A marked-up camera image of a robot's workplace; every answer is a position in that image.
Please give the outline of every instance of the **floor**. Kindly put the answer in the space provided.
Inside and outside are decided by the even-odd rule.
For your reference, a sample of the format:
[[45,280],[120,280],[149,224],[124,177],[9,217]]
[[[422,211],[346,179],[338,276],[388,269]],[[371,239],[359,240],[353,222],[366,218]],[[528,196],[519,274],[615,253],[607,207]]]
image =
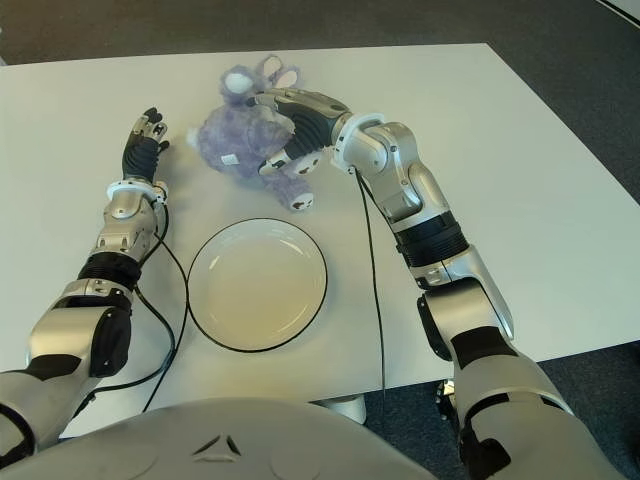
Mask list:
[[[640,201],[640,30],[595,0],[0,0],[0,26],[0,56],[9,64],[486,42]],[[632,456],[639,363],[630,344],[542,364],[632,479],[640,479]],[[434,390],[389,391],[384,430],[380,394],[369,394],[368,426],[439,478],[465,478]]]

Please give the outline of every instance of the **empty plate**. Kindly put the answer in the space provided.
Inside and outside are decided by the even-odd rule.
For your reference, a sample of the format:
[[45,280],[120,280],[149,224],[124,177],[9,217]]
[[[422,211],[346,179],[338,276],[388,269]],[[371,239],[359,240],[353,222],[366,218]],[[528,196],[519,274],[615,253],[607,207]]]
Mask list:
[[270,350],[300,334],[326,289],[318,245],[298,227],[268,218],[216,233],[196,255],[189,277],[198,328],[242,352]]

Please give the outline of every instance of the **plush toy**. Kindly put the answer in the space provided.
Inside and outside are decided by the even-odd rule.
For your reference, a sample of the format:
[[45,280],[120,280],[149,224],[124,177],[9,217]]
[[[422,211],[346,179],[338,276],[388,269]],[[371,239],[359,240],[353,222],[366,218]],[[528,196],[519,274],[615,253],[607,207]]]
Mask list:
[[209,166],[238,180],[259,179],[282,205],[294,211],[313,204],[313,193],[303,177],[315,169],[322,153],[302,157],[275,173],[259,175],[260,164],[291,138],[293,123],[268,107],[249,107],[246,101],[258,91],[297,87],[299,82],[299,70],[285,68],[275,55],[265,58],[255,69],[237,65],[221,78],[224,105],[213,110],[204,125],[188,135],[188,143]]

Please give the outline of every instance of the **table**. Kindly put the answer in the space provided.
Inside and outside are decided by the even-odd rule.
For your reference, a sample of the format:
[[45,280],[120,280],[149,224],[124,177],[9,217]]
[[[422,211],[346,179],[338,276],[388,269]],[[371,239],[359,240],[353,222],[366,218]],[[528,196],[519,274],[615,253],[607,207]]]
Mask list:
[[[467,238],[482,253],[515,319],[516,346],[535,360],[640,337],[640,208],[569,129],[486,45],[279,52],[309,89],[356,112],[410,126]],[[379,346],[362,204],[353,177],[328,164],[309,179],[312,211],[290,214],[266,192],[239,188],[185,144],[219,105],[217,81],[260,52],[171,55],[0,69],[0,369],[21,366],[44,309],[75,278],[101,226],[105,187],[120,175],[130,122],[149,105],[166,115],[173,148],[158,179],[170,187],[168,243],[188,264],[231,222],[290,221],[322,248],[325,304],[289,344],[260,354],[220,348],[189,323],[154,406],[209,396],[330,398],[380,386]],[[414,285],[391,234],[373,218],[389,386],[444,378],[428,348]],[[160,253],[140,282],[177,326],[184,301]],[[154,369],[167,341],[134,305],[127,367],[116,383]],[[139,411],[152,385],[104,394],[72,422],[75,435]]]
[[631,15],[633,18],[640,18],[640,5],[633,0],[609,0],[609,3],[612,3],[623,12]]

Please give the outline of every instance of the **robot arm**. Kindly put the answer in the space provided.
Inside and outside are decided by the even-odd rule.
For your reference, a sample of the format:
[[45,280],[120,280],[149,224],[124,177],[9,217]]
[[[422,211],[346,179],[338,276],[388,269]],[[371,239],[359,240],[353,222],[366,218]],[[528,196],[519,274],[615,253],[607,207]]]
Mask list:
[[424,291],[417,306],[429,344],[453,361],[460,455],[471,477],[621,478],[549,378],[512,345],[506,302],[421,162],[411,131],[302,90],[269,90],[254,101],[296,128],[297,140],[261,174],[335,145],[334,164],[355,168],[368,183]]
[[29,365],[0,374],[0,468],[57,442],[100,378],[127,362],[132,291],[153,244],[153,185],[167,127],[155,108],[136,122],[123,154],[123,180],[109,186],[104,227],[77,280],[38,321]]

